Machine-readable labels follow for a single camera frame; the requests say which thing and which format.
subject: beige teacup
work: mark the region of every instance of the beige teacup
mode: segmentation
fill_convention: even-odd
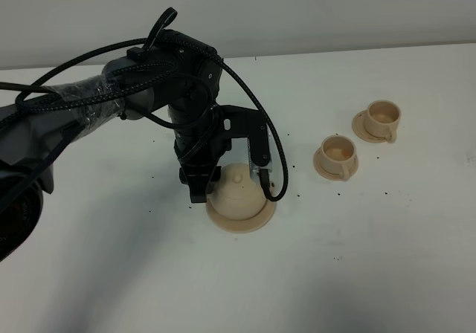
[[[399,122],[399,107],[391,101],[378,100],[371,103],[366,111],[354,117],[352,128],[363,140],[393,143],[396,140]]]
[[[329,136],[314,154],[314,168],[327,179],[348,180],[358,168],[356,145],[345,136]]]

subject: white table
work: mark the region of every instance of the white table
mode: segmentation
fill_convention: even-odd
[[[476,45],[228,64],[271,115],[289,160],[272,220],[250,234],[218,229],[179,182],[173,133],[113,120],[58,159],[37,228],[0,264],[1,331],[474,332]],[[52,83],[100,70],[76,67]],[[227,75],[221,89],[221,104],[251,106]],[[15,94],[0,95],[6,105]],[[350,127],[378,99],[402,110],[395,144],[365,143]],[[358,150],[347,183],[312,167],[335,133]],[[246,161],[246,151],[237,141],[221,164]]]

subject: beige saucer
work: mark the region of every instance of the beige saucer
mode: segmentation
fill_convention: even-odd
[[[354,133],[359,136],[362,140],[371,142],[371,143],[382,143],[387,142],[384,138],[376,138],[375,136],[369,134],[364,127],[364,119],[367,110],[359,112],[354,119],[352,120],[352,130]]]
[[[327,172],[324,168],[322,168],[318,160],[318,156],[320,153],[321,153],[321,148],[315,152],[314,158],[312,159],[312,162],[314,164],[314,169],[317,171],[317,173],[319,173],[326,179],[330,179],[331,181],[343,181],[340,175],[334,175],[332,173]],[[352,171],[350,171],[350,177],[355,175],[355,173],[357,172],[357,169],[358,169],[358,157],[356,155],[356,165],[353,167]]]
[[[249,165],[230,164],[222,168],[205,208],[211,221],[223,230],[250,233],[271,219],[276,203],[267,200],[261,186],[251,180]]]

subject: robotic arm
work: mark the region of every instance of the robotic arm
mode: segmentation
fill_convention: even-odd
[[[33,85],[0,83],[21,91],[14,105],[0,108],[0,261],[31,234],[42,211],[42,191],[54,189],[54,160],[70,144],[112,119],[145,117],[173,129],[179,177],[193,203],[207,201],[220,178],[217,166],[231,149],[232,138],[247,138],[251,177],[260,181],[266,198],[277,201],[287,188],[283,149],[269,116],[246,84],[216,50],[174,30],[165,30],[177,12],[169,8],[147,39],[118,43],[77,57],[47,73]],[[93,56],[129,48],[99,76],[78,83],[42,86],[59,72]],[[225,69],[243,88],[257,110],[220,106],[219,79]],[[32,92],[40,97],[26,100]],[[172,122],[153,112],[164,106]],[[283,188],[269,191],[271,155],[268,127],[283,165]]]

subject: black bracket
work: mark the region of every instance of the black bracket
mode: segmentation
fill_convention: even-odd
[[[220,106],[219,112],[220,121],[204,149],[181,164],[180,180],[188,185],[192,203],[207,201],[207,194],[213,190],[211,184],[220,179],[221,168],[216,165],[231,149],[232,138],[248,139],[250,162],[254,167],[266,167],[271,161],[268,127],[259,111],[226,105]],[[225,128],[226,120],[229,120],[229,128]]]

